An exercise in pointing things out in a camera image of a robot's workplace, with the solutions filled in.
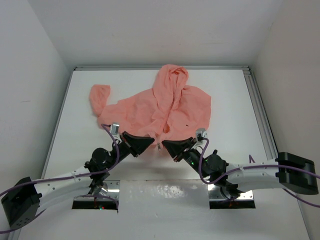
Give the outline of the silver zipper slider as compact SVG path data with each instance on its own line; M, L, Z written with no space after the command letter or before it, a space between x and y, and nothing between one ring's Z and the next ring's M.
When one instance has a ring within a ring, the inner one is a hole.
M162 150L162 145L161 145L160 142L157 143L157 149L158 149L158 151L161 151L161 150Z

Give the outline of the salmon pink hooded jacket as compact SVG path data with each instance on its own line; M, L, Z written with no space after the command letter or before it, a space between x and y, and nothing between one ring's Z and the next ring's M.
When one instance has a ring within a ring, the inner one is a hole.
M184 67L167 64L150 89L108 104L110 86L95 84L89 101L99 125L118 123L120 132L154 138L153 145L161 146L164 140L185 140L210 125L212 98L187 85L188 78Z

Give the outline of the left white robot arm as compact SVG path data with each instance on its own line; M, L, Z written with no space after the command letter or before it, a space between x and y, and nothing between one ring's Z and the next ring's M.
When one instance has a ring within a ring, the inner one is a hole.
M104 184L109 171L129 155L138 157L153 142L149 136L134 136L126 131L114 140L110 151L96 148L84 166L48 179L20 179L1 193L9 229L18 230L42 214L46 209L69 198L89 196Z

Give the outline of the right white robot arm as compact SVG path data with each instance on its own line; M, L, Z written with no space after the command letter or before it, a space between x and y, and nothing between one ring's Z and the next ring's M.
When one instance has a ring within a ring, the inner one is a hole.
M256 163L252 158L248 164L232 164L222 159L217 150L204 157L206 148L199 152L196 145L208 138L190 137L185 140L164 140L162 145L175 162L185 162L195 170L206 185L215 185L231 197L241 193L262 189L284 189L301 195L319 193L315 164L297 155L280 152L274 159Z

